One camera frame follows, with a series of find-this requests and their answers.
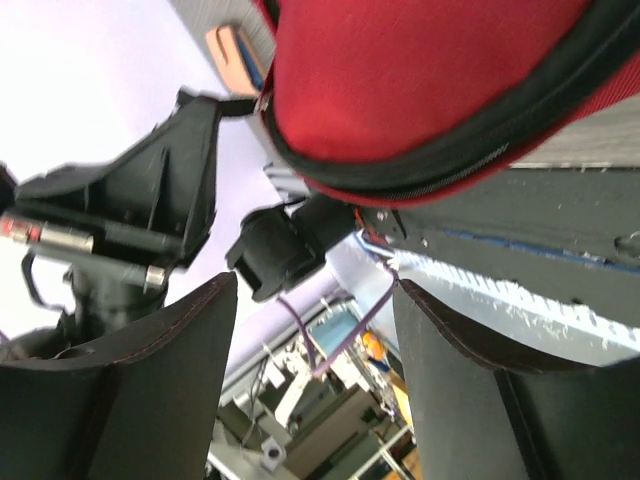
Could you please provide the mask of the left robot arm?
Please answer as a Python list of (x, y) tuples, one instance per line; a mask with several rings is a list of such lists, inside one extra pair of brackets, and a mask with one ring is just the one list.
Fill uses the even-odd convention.
[[(37, 256), (69, 264), (75, 300), (56, 327), (3, 346), (5, 359), (49, 358), (164, 306), (170, 275), (187, 269), (216, 217), (219, 125), (255, 111), (249, 98), (180, 90), (171, 115), (115, 160), (65, 165), (25, 183), (1, 174), (1, 234), (28, 248), (22, 275), (42, 303)], [(355, 227), (352, 207), (323, 195), (247, 214), (226, 262), (262, 302), (319, 271)]]

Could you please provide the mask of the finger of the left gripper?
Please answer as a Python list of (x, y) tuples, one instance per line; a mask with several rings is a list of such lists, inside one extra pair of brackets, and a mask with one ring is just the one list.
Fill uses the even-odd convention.
[(14, 210), (92, 235), (97, 255), (188, 267), (215, 218), (219, 123), (219, 101), (194, 97), (112, 162), (20, 185)]

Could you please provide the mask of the red backpack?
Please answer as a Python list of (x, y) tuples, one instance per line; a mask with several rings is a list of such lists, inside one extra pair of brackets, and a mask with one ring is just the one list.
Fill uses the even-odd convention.
[(422, 204), (639, 91), (635, 1), (283, 1), (246, 100), (310, 186)]

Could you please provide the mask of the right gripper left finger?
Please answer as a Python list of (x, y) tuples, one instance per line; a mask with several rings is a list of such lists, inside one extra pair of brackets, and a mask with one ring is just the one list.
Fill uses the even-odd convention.
[(1, 367), (5, 479), (200, 479), (237, 306), (232, 273), (56, 359)]

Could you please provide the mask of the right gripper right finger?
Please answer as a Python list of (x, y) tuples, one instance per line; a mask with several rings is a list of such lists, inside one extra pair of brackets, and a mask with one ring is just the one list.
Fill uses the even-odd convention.
[(544, 353), (396, 283), (396, 331), (429, 479), (635, 479), (639, 362)]

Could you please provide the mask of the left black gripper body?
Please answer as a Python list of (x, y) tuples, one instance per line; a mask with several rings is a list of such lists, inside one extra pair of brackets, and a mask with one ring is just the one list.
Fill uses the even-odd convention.
[[(59, 317), (53, 327), (35, 329), (2, 342), (2, 359), (53, 358), (165, 306), (169, 276), (177, 266), (143, 265), (93, 253), (92, 235), (16, 213), (20, 185), (7, 169), (1, 171), (1, 236), (26, 245), (21, 271), (29, 296), (34, 304), (57, 312)], [(33, 274), (38, 258), (68, 264), (63, 280), (73, 295), (72, 308), (43, 298)]]

